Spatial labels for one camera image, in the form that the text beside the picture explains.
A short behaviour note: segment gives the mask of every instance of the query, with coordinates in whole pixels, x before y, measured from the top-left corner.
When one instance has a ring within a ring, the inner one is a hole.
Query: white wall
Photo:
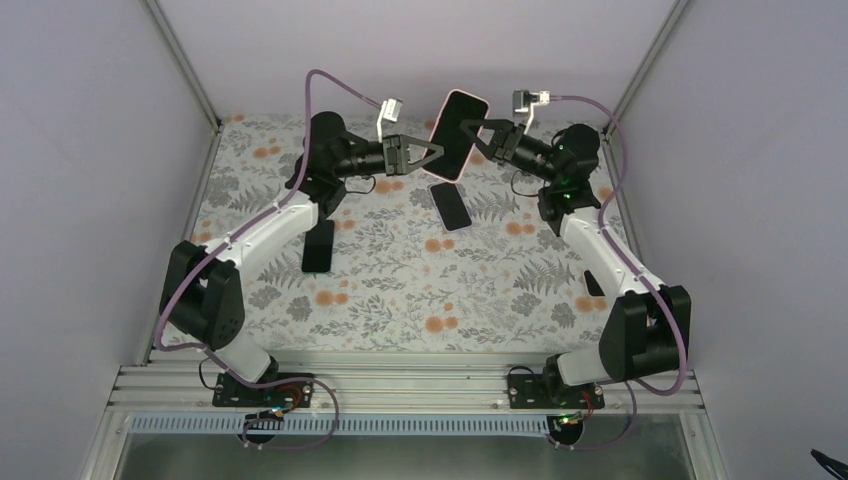
[[[848,3],[695,2],[625,118],[649,265],[692,294],[733,478],[848,461]]]
[[[0,476],[76,478],[209,127],[141,2],[0,5]]]
[[[613,108],[674,0],[160,0],[219,115],[298,113],[323,68],[404,115],[434,117],[464,88],[510,114],[512,91],[588,95]],[[369,112],[322,85],[322,108]],[[591,107],[541,118],[606,123]]]

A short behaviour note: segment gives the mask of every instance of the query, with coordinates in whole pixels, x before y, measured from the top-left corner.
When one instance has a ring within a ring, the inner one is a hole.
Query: pink smartphone
[[[433,127],[430,141],[445,148],[445,154],[422,169],[436,178],[456,183],[462,178],[474,142],[459,128],[463,120],[482,120],[489,112],[489,102],[462,90],[448,92]],[[428,150],[424,156],[433,152]]]

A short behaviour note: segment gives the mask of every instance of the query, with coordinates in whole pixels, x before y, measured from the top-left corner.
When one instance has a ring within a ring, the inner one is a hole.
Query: floral pattern
[[[373,138],[374,117],[348,117]],[[238,115],[224,126],[193,241],[209,241],[268,205],[302,153],[299,116]],[[401,120],[387,134],[427,139],[432,122]],[[534,135],[562,128],[540,122]],[[377,178],[368,195],[348,195],[336,224],[332,270],[300,271],[303,235],[254,272],[241,272],[245,328],[264,348],[413,352],[561,352],[596,343],[609,315],[590,297],[580,255],[541,220],[535,198],[513,194],[514,169],[472,155],[460,181],[473,225],[447,232],[416,171]],[[606,162],[592,174],[603,199],[612,191]],[[540,181],[515,176],[535,193]],[[348,190],[371,182],[350,179]],[[624,238],[615,204],[609,222]],[[168,327],[168,343],[188,338]]]

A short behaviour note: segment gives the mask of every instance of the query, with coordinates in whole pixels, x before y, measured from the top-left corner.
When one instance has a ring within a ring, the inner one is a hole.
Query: glass panel
[[[624,422],[594,417],[580,444],[612,439]],[[338,436],[308,452],[258,452],[235,435],[131,435],[127,448],[123,480],[693,478],[676,415],[640,415],[626,440],[597,452],[555,451],[545,440],[518,437]]]

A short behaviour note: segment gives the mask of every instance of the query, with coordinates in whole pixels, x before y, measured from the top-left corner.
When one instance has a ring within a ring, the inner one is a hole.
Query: smartphone
[[[303,273],[327,273],[333,260],[333,237],[336,222],[322,220],[312,230],[306,232],[303,242],[303,261],[300,270]]]
[[[445,230],[452,232],[471,226],[471,215],[468,214],[456,185],[447,182],[433,185],[430,187],[430,195],[433,196]]]
[[[445,148],[442,157],[424,165],[422,169],[436,178],[456,183],[465,171],[474,142],[459,128],[463,120],[482,120],[489,112],[489,103],[462,90],[451,90],[439,111],[430,141]],[[428,150],[424,156],[433,154]]]

